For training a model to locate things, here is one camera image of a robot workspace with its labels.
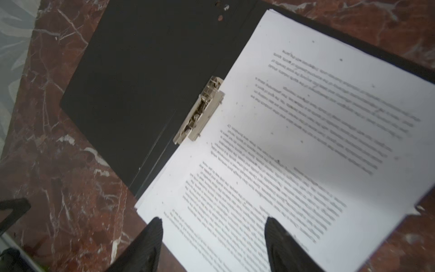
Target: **red marble surface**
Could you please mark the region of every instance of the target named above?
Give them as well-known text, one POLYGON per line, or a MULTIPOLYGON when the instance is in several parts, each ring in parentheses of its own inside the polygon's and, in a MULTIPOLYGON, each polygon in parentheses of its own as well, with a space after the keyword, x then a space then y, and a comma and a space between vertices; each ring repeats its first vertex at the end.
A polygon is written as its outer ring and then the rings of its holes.
MULTIPOLYGON (((32 204, 8 232, 51 271, 102 271, 145 226, 132 194, 59 108, 107 2, 42 0, 0 162, 0 198, 32 204)), ((435 68, 432 0, 273 3, 435 68)), ((435 272, 434 204, 435 191, 361 271, 435 272)), ((184 270, 163 248, 159 271, 184 270)))

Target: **white paper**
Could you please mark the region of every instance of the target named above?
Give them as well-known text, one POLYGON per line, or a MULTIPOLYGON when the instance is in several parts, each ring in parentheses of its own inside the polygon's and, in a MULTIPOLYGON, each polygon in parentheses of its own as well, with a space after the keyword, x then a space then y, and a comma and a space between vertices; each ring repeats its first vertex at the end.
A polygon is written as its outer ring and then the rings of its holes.
POLYGON ((267 216, 325 271, 356 271, 433 185, 434 85, 278 13, 221 90, 137 205, 189 272, 269 271, 267 216))

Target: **clipboard folder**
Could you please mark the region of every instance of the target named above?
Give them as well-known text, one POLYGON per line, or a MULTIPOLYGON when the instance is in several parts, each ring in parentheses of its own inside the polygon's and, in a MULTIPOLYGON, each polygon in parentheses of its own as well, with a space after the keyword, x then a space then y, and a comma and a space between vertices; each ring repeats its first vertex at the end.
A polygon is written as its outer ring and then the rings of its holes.
POLYGON ((268 9, 435 83, 427 68, 263 1, 111 0, 60 105, 137 198, 268 9))

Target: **stack of paper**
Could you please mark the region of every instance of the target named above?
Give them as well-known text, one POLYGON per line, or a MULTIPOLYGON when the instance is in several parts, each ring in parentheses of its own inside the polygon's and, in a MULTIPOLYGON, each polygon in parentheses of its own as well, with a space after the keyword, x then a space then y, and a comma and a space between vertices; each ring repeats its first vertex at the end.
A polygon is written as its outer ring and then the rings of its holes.
POLYGON ((268 216, 325 271, 356 271, 434 183, 434 89, 268 11, 137 212, 189 272, 269 271, 268 216))

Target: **white surface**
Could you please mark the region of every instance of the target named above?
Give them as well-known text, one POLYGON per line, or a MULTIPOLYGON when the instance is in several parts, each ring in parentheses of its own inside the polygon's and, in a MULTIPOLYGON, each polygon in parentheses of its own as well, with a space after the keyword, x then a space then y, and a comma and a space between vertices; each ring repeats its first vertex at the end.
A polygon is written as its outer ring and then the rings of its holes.
MULTIPOLYGON (((190 179, 190 173, 196 175, 201 170, 199 165, 205 162, 246 201, 257 208, 264 208, 270 216, 275 217, 325 271, 356 271, 403 219, 409 207, 433 185, 434 89, 434 85, 410 73, 268 11, 221 86, 225 93, 223 104, 200 138, 195 142, 184 141, 177 149, 139 200, 137 212, 146 222, 155 216, 162 218, 163 241, 189 272, 214 269, 203 258, 200 253, 202 250, 196 250, 164 213, 177 212, 188 222, 198 237, 216 253, 220 259, 218 262, 226 263, 228 269, 222 271, 267 270, 260 268, 261 265, 258 269, 249 270, 243 267, 187 209, 187 203, 182 198, 187 188, 186 180, 190 179), (278 60, 274 53, 280 54, 283 50, 370 92, 421 121, 414 122, 415 126, 408 128, 408 133, 398 133, 402 139, 391 136, 269 68, 270 64, 276 65, 278 60), (252 99, 251 95, 256 96, 254 91, 258 91, 256 77, 277 90, 282 91, 283 87, 292 89, 301 97, 387 144, 392 152, 384 151, 388 157, 382 158, 377 170, 371 168, 373 174, 369 175, 252 99), (212 145, 216 146, 215 143, 221 138, 220 131, 227 131, 228 125, 274 157, 275 164, 279 162, 288 169, 296 167, 346 204, 347 207, 315 243, 211 154, 212 145)), ((380 105, 378 101, 365 98, 380 105)), ((398 117, 411 122, 404 115, 398 114, 398 117)))

